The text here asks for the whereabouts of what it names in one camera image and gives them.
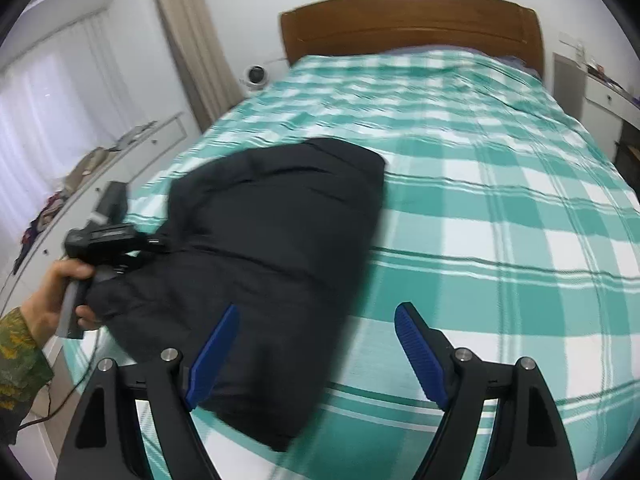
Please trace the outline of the person's left hand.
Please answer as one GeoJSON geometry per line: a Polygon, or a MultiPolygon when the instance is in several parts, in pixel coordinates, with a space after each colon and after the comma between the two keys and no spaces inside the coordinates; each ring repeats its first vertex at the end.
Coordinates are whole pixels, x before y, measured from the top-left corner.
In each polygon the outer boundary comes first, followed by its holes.
{"type": "Polygon", "coordinates": [[[51,264],[39,288],[20,307],[29,333],[42,349],[58,329],[62,303],[71,280],[92,278],[94,267],[77,259],[56,260],[51,264]]]}

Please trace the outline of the camouflage sleeve left forearm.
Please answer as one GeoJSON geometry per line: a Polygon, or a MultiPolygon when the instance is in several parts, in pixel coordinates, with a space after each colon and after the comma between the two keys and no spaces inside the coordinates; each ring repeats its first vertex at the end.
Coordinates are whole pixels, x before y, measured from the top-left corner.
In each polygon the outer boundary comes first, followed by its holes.
{"type": "Polygon", "coordinates": [[[1,443],[14,445],[21,422],[53,372],[19,308],[2,318],[0,337],[1,443]]]}

